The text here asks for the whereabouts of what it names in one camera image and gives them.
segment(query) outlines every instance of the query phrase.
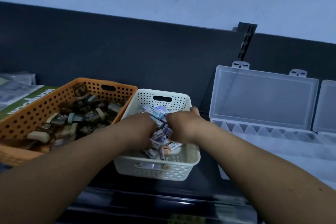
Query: small plastic container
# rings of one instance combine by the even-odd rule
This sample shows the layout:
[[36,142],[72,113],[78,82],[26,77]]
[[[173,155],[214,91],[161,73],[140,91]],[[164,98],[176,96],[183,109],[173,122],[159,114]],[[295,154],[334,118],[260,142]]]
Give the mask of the small plastic container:
[[[332,140],[321,136],[321,131],[336,132],[336,82],[322,83],[314,123],[317,134],[310,127],[318,79],[306,78],[307,72],[298,69],[284,75],[249,67],[242,61],[233,62],[232,67],[217,67],[211,121],[335,185],[336,148]],[[228,179],[219,169],[221,177]]]
[[[144,105],[161,105],[170,107],[173,111],[186,110],[191,107],[190,97],[186,94],[139,89],[128,105],[122,119],[141,111]],[[121,156],[114,160],[119,174],[138,177],[184,181],[192,168],[201,159],[199,147],[193,144],[183,145],[179,150],[169,155],[170,161],[145,158],[140,152]]]
[[0,162],[9,166],[17,166],[22,162],[42,155],[44,152],[23,150],[19,148],[1,145],[2,139],[24,139],[27,135],[44,123],[49,116],[55,112],[60,112],[58,105],[62,102],[75,101],[72,86],[76,83],[86,82],[89,92],[99,95],[108,100],[122,100],[130,96],[126,104],[120,109],[113,124],[117,123],[125,109],[130,103],[133,94],[137,91],[136,86],[111,82],[106,80],[95,80],[89,78],[77,78],[59,87],[35,102],[23,107],[14,114],[7,116],[0,122]]

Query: transparent plastic lid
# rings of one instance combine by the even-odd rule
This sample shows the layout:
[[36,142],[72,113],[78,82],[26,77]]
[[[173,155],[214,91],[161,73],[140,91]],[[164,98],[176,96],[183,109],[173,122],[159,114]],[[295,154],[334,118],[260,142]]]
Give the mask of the transparent plastic lid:
[[336,133],[336,81],[321,83],[313,131]]
[[310,130],[318,84],[313,78],[217,66],[209,117]]

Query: person's right hand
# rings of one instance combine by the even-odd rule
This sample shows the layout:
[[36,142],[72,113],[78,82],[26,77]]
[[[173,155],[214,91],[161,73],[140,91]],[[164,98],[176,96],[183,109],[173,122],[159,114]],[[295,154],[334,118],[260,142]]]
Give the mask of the person's right hand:
[[196,107],[189,111],[179,111],[166,115],[166,120],[173,134],[170,140],[184,144],[197,144],[200,129],[206,126],[208,121],[201,118]]

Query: green label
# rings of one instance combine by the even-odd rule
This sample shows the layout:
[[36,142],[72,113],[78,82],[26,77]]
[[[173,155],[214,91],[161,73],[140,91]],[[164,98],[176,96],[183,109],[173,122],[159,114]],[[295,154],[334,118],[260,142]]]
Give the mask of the green label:
[[0,120],[2,120],[3,118],[5,118],[10,114],[19,111],[21,108],[27,106],[28,104],[33,103],[34,101],[44,97],[50,92],[53,92],[55,89],[57,89],[57,87],[43,86],[38,90],[32,92],[31,94],[25,96],[24,98],[16,101],[15,103],[3,108],[0,111]]

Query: basket handle hole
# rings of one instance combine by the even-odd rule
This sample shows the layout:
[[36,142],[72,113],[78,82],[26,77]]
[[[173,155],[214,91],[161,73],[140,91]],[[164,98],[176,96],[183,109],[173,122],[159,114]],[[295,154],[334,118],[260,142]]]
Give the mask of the basket handle hole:
[[102,90],[109,90],[109,91],[115,91],[116,90],[115,86],[110,86],[110,85],[102,85],[101,89]]
[[163,97],[163,96],[153,96],[153,99],[155,101],[162,101],[162,102],[171,102],[173,101],[172,98],[169,98],[169,97]]

